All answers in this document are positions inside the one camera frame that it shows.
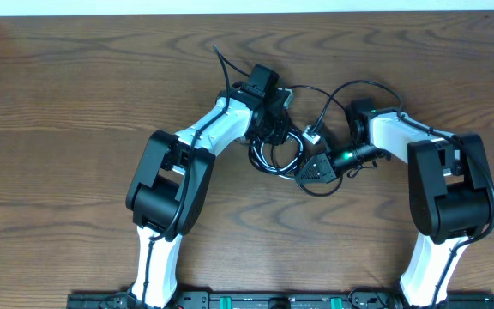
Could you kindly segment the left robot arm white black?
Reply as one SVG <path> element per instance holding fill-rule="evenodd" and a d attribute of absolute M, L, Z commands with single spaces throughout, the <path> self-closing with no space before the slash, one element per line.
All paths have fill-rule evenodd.
<path fill-rule="evenodd" d="M 128 307 L 163 308 L 174 295 L 181 241 L 201 213 L 219 154 L 238 139 L 286 140 L 282 111 L 293 94 L 279 87 L 279 79 L 258 64 L 247 81 L 228 84 L 214 108 L 189 128 L 149 137 L 126 195 L 140 241 Z"/>

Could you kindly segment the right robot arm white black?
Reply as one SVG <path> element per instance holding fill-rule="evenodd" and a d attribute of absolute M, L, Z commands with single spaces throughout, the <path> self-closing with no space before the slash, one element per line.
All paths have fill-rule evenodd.
<path fill-rule="evenodd" d="M 352 177 L 366 162 L 395 157 L 407 164 L 409 208 L 417 242 L 399 285 L 404 306 L 435 308 L 462 253 L 494 228 L 494 185 L 477 134 L 436 130 L 398 108 L 372 100 L 346 107 L 351 143 L 313 155 L 296 175 L 299 186 Z"/>

